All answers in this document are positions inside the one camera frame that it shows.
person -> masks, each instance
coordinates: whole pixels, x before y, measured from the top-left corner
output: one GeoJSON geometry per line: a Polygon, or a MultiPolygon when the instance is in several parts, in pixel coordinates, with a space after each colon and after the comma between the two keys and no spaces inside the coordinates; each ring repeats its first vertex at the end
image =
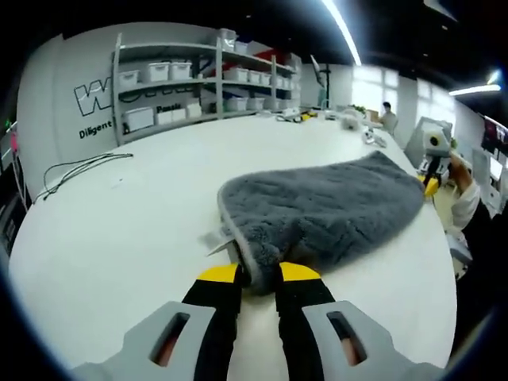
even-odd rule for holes
{"type": "Polygon", "coordinates": [[[459,199],[452,206],[453,224],[462,230],[472,256],[472,264],[456,285],[457,319],[454,352],[469,333],[506,299],[505,234],[508,208],[491,218],[480,199],[480,189],[461,159],[452,155],[450,178],[455,180],[459,199]]]}
{"type": "Polygon", "coordinates": [[[395,127],[397,127],[398,119],[397,115],[391,112],[391,104],[389,102],[383,103],[384,115],[379,120],[383,125],[385,131],[390,135],[394,135],[395,127]]]}

small device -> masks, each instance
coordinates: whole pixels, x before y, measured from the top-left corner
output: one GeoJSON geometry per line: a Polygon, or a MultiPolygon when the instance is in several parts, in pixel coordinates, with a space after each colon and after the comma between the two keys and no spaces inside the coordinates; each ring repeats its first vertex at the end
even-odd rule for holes
{"type": "Polygon", "coordinates": [[[445,131],[436,126],[423,132],[423,148],[424,158],[418,168],[418,178],[425,186],[425,196],[431,197],[442,183],[448,181],[452,146],[445,131]]]}

black cable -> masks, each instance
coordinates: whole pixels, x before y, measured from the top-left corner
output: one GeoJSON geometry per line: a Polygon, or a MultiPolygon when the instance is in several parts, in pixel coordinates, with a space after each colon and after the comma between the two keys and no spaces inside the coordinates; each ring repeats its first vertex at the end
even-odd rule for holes
{"type": "Polygon", "coordinates": [[[75,162],[68,162],[68,163],[53,165],[50,168],[48,168],[46,170],[46,172],[44,173],[44,189],[45,189],[45,191],[43,191],[42,193],[37,195],[37,197],[33,200],[33,203],[35,204],[36,201],[43,196],[44,196],[44,200],[46,200],[51,194],[55,194],[59,190],[59,188],[62,185],[64,185],[67,181],[76,177],[77,175],[80,175],[81,173],[84,173],[85,171],[88,171],[89,169],[95,168],[95,167],[97,167],[101,164],[107,163],[108,161],[111,161],[111,160],[123,159],[123,158],[127,158],[127,157],[134,157],[134,155],[132,153],[119,153],[119,154],[106,153],[106,154],[102,154],[102,155],[98,155],[98,156],[92,156],[91,158],[88,158],[85,160],[78,160],[75,162]],[[48,174],[48,172],[51,169],[53,169],[55,167],[62,167],[64,165],[72,165],[72,164],[78,164],[78,163],[81,163],[81,164],[72,168],[69,172],[67,172],[65,175],[62,176],[62,179],[60,179],[60,181],[54,187],[48,189],[48,186],[46,183],[46,175],[48,174]]]}

ceiling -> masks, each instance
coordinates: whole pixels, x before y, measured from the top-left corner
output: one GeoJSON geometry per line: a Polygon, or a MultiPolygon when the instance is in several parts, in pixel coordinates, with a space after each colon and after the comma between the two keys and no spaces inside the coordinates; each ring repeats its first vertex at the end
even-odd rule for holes
{"type": "MultiPolygon", "coordinates": [[[[502,28],[504,20],[500,11],[495,12],[496,0],[441,0],[458,23],[425,6],[424,0],[335,0],[335,3],[364,64],[391,67],[401,75],[427,79],[449,90],[485,84],[494,69],[504,70],[508,64],[508,55],[503,55],[508,51],[508,43],[502,38],[506,35],[502,28]]],[[[321,0],[186,0],[179,3],[178,9],[175,2],[152,5],[158,9],[155,12],[148,6],[128,11],[127,2],[119,0],[89,0],[82,6],[72,3],[72,7],[67,4],[68,9],[47,2],[40,9],[31,9],[37,19],[16,28],[23,33],[13,33],[13,27],[8,25],[4,35],[10,36],[7,51],[14,59],[9,60],[3,83],[15,79],[16,74],[19,77],[22,62],[30,52],[52,36],[63,33],[64,37],[70,37],[89,29],[132,21],[174,21],[229,28],[244,39],[294,52],[304,61],[314,54],[320,63],[353,62],[341,31],[321,0]]],[[[476,94],[460,101],[508,125],[505,91],[476,94]]]]}

desk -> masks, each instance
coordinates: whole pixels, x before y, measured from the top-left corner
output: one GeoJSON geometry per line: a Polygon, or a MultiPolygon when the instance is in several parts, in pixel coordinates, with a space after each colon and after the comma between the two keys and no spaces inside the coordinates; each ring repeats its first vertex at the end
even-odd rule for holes
{"type": "MultiPolygon", "coordinates": [[[[414,174],[385,132],[383,151],[414,174]]],[[[300,125],[273,117],[211,121],[114,149],[111,161],[65,183],[33,206],[13,247],[10,276],[43,341],[68,368],[102,362],[126,331],[201,271],[199,237],[219,223],[217,191],[252,171],[358,159],[375,150],[335,121],[300,125]]],[[[412,361],[444,367],[452,347],[456,290],[452,258],[432,203],[395,239],[324,276],[345,299],[386,327],[412,361]]],[[[245,298],[229,368],[231,380],[287,379],[273,295],[245,298]]]]}

